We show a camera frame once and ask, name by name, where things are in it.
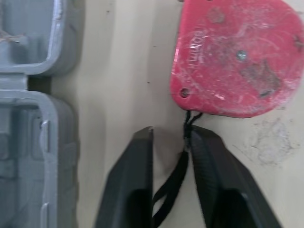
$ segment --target red tape measure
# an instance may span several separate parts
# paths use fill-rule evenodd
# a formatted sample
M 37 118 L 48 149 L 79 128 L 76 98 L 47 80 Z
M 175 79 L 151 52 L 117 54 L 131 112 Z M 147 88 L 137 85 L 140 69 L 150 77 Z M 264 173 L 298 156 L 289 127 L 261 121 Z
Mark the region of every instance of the red tape measure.
M 186 0 L 171 75 L 185 110 L 248 118 L 298 89 L 304 27 L 281 0 Z

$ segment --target black strap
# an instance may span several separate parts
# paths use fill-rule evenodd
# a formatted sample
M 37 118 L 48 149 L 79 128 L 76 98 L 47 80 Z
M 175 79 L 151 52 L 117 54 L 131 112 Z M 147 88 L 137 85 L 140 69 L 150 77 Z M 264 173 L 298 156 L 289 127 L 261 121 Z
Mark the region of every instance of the black strap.
M 185 146 L 181 153 L 180 159 L 175 167 L 173 173 L 167 179 L 167 181 L 161 186 L 153 197 L 153 204 L 159 201 L 161 198 L 166 197 L 161 208 L 153 216 L 153 228 L 157 228 L 165 220 L 170 213 L 174 202 L 178 196 L 181 185 L 185 179 L 189 162 L 189 149 L 190 149 L 190 137 L 193 123 L 201 118 L 203 113 L 193 117 L 191 120 L 191 112 L 188 111 L 186 114 L 186 120 L 184 123 L 184 140 Z

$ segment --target beige surface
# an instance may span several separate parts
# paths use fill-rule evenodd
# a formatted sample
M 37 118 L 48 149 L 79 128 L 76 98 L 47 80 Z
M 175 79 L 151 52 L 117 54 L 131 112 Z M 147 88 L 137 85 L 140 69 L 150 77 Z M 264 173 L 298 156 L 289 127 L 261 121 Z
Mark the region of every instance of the beige surface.
M 304 1 L 288 2 L 304 11 Z M 177 0 L 85 2 L 81 61 L 53 82 L 53 95 L 78 113 L 79 228 L 92 227 L 105 177 L 135 131 L 156 128 L 156 188 L 174 166 L 184 111 L 168 81 L 181 8 Z M 207 115 L 199 122 L 250 168 L 285 228 L 304 227 L 303 96 L 304 87 L 286 108 L 253 119 Z M 163 227 L 203 227 L 192 170 Z

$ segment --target screw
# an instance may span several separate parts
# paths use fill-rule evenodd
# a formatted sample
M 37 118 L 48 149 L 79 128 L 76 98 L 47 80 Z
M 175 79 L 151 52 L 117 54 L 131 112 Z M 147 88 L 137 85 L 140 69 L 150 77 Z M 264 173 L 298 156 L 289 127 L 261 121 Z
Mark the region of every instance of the screw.
M 247 53 L 245 51 L 237 52 L 237 59 L 240 61 L 244 61 L 247 58 Z
M 180 92 L 180 95 L 181 95 L 182 98 L 188 97 L 189 96 L 189 89 L 186 89 L 186 88 L 182 89 L 181 92 Z

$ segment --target molded plastic compartment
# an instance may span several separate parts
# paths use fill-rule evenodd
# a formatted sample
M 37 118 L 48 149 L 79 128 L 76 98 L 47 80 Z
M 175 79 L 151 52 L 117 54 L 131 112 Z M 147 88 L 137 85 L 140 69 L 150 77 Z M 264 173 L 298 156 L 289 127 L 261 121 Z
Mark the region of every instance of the molded plastic compartment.
M 66 73 L 78 38 L 73 0 L 0 0 L 0 73 Z
M 0 104 L 0 119 L 0 227 L 39 228 L 45 172 L 41 112 L 31 104 Z
M 74 117 L 40 92 L 0 90 L 0 228 L 72 228 Z
M 0 66 L 47 59 L 53 0 L 0 1 Z

